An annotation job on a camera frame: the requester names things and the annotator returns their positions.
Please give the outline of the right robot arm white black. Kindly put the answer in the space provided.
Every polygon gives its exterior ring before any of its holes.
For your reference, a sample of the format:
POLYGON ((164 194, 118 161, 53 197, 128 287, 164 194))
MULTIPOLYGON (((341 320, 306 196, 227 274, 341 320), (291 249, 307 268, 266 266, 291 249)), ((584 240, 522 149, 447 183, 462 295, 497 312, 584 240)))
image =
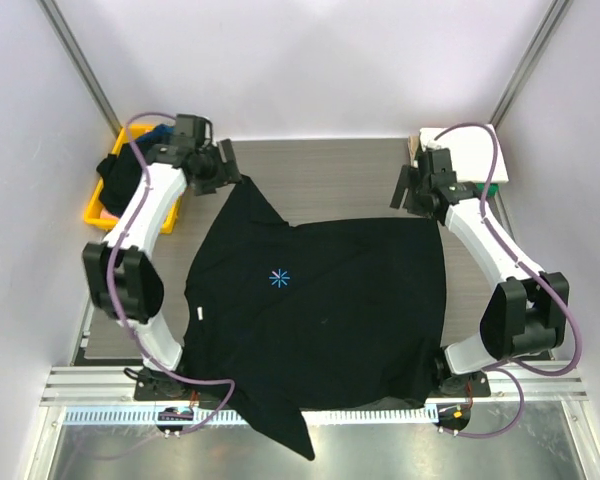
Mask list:
POLYGON ((418 148, 403 165, 391 205, 434 219, 472 255, 492 289, 479 330, 441 348, 431 384, 451 396, 486 367, 562 345, 569 283, 548 273, 515 244, 481 199, 478 187, 461 182, 447 148, 418 148))

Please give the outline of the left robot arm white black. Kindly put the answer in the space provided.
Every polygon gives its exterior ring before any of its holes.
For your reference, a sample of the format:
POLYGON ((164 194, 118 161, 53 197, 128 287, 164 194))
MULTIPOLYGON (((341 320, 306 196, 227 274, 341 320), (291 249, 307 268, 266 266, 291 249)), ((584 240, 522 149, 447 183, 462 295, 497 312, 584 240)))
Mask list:
POLYGON ((239 183, 241 174, 231 141, 215 141, 209 118, 177 114, 170 120, 169 138, 148 152, 129 138, 141 169, 139 184, 114 228, 84 247, 82 261, 93 305, 126 331, 144 366, 160 372, 159 390, 178 400, 202 383, 179 367, 183 348, 162 312, 164 285, 151 257, 172 205, 187 189, 214 193, 239 183))

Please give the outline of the black t shirt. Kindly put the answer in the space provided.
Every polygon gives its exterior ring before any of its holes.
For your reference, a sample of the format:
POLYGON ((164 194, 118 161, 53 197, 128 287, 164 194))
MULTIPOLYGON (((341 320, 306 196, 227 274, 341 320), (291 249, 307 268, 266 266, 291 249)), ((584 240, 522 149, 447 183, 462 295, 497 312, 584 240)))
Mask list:
POLYGON ((439 229, 423 218, 292 226, 250 178, 191 264, 181 368, 306 459, 303 411, 434 389, 446 308, 439 229))

